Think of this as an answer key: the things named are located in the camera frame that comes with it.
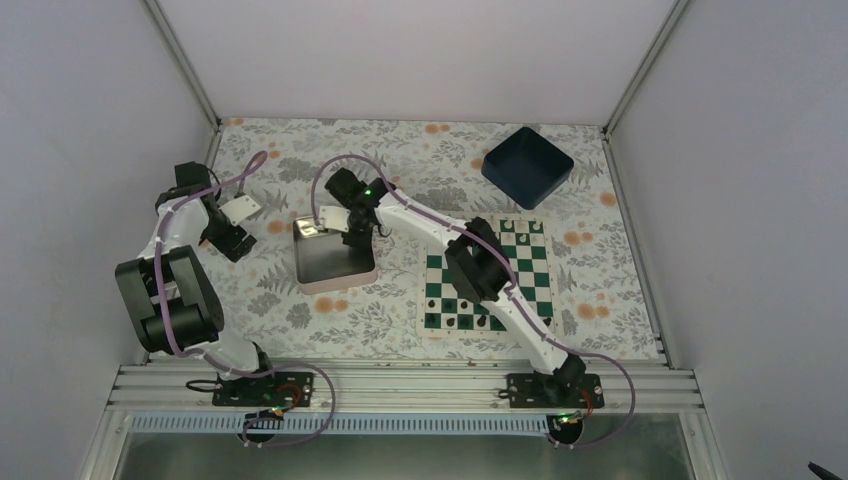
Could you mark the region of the metal tin of chess pieces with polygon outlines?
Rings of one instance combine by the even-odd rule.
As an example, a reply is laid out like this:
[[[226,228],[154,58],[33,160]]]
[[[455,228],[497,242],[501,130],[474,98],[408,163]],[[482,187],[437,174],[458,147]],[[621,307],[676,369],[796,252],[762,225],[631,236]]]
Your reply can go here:
[[[306,295],[360,287],[378,278],[373,250],[347,246],[342,233],[320,230],[311,217],[292,223],[295,279]]]

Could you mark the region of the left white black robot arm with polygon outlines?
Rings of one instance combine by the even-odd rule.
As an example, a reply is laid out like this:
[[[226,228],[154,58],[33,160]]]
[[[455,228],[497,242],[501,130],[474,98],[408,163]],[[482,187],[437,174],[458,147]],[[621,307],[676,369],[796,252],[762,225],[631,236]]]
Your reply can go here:
[[[154,232],[142,252],[119,264],[115,280],[134,333],[148,353],[208,361],[225,380],[239,378],[238,390],[255,405],[270,402],[278,377],[268,355],[225,326],[225,315],[196,253],[209,242],[236,263],[256,243],[241,221],[259,209],[223,207],[214,173],[196,162],[175,168],[176,184],[157,198]]]

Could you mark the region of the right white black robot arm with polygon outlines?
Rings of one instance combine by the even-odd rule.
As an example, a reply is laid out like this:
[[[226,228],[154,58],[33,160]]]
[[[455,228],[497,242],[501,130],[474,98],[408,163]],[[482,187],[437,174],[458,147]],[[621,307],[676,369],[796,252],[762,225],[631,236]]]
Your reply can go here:
[[[403,230],[443,249],[451,284],[459,298],[497,317],[527,354],[535,371],[533,402],[565,407],[580,393],[586,365],[580,354],[559,343],[520,291],[490,224],[475,217],[463,222],[407,196],[383,174],[369,184],[346,168],[325,189],[341,206],[313,210],[322,227],[338,230],[348,246],[370,245],[373,229]]]

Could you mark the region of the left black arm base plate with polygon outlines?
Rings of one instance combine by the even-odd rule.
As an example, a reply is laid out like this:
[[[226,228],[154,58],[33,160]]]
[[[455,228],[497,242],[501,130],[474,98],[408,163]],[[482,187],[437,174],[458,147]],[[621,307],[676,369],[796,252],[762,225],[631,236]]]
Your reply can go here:
[[[261,378],[221,380],[212,404],[217,407],[291,408],[308,407],[314,384],[313,373],[277,372]]]

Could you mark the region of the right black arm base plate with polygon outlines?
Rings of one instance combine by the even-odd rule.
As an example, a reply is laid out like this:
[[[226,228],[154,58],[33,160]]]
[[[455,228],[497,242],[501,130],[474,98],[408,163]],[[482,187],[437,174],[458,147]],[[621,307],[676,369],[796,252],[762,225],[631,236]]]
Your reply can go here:
[[[539,373],[512,373],[506,386],[497,391],[513,409],[603,408],[605,399],[601,378],[584,374],[565,381]]]

